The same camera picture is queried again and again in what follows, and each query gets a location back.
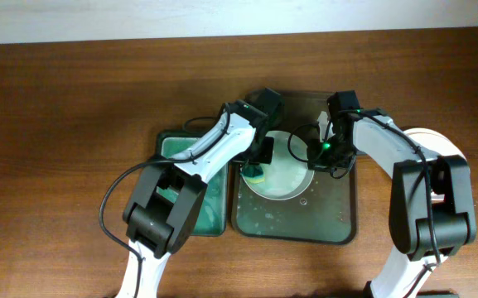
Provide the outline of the green yellow sponge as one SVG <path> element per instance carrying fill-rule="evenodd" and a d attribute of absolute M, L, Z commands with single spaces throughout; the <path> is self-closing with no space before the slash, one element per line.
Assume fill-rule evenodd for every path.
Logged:
<path fill-rule="evenodd" d="M 240 172 L 244 181 L 256 185 L 265 181 L 265 174 L 260 165 L 245 164 Z"/>

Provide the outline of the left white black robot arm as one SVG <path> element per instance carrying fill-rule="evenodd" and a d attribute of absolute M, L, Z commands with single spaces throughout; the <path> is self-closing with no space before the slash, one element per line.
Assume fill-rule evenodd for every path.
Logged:
<path fill-rule="evenodd" d="M 230 162 L 268 164 L 274 140 L 268 131 L 281 121 L 284 99 L 272 89 L 224 103 L 215 125 L 173 156 L 156 154 L 126 170 L 140 176 L 123 211 L 129 252 L 120 297 L 154 297 L 168 258 L 192 234 L 209 181 Z"/>

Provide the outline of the small green water tray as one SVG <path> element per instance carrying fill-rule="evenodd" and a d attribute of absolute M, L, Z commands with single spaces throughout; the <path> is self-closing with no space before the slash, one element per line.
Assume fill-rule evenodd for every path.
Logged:
<path fill-rule="evenodd" d="M 193 145 L 201 133 L 168 130 L 157 135 L 156 153 L 170 158 Z M 192 236 L 218 237 L 226 229 L 228 166 L 222 167 L 208 182 L 204 201 L 200 208 Z"/>

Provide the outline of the large dark serving tray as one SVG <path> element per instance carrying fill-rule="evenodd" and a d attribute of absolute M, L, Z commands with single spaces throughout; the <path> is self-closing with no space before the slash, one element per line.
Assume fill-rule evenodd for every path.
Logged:
<path fill-rule="evenodd" d="M 327 109 L 331 92 L 289 91 L 281 93 L 285 103 L 282 122 L 272 131 L 289 132 L 307 145 L 318 134 L 312 124 Z M 310 243 L 344 245 L 357 232 L 356 172 L 343 169 L 334 174 L 314 171 L 308 188 L 287 200 L 256 195 L 243 181 L 241 167 L 234 166 L 231 221 L 244 236 L 276 238 Z"/>

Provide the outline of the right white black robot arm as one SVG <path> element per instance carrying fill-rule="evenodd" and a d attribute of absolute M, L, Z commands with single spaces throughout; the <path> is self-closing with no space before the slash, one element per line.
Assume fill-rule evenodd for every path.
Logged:
<path fill-rule="evenodd" d="M 439 145 L 425 147 L 379 108 L 360 106 L 355 92 L 333 93 L 317 120 L 319 141 L 308 167 L 330 175 L 350 171 L 363 152 L 390 177 L 393 248 L 365 297 L 414 297 L 431 274 L 476 238 L 471 170 Z"/>

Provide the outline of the white plate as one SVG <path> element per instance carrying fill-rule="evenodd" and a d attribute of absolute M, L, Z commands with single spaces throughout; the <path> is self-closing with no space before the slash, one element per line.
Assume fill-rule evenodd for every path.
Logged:
<path fill-rule="evenodd" d="M 299 137 L 293 136 L 290 148 L 287 148 L 289 132 L 271 131 L 268 137 L 274 138 L 273 158 L 270 164 L 259 164 L 264 171 L 265 181 L 252 185 L 245 184 L 256 194 L 270 200 L 287 200 L 299 196 L 311 184 L 314 171 L 309 170 L 306 162 L 295 158 L 307 157 L 307 145 Z"/>
<path fill-rule="evenodd" d="M 465 154 L 447 137 L 441 133 L 422 127 L 409 128 L 404 131 L 413 141 L 434 151 L 441 156 L 461 156 L 466 159 Z"/>

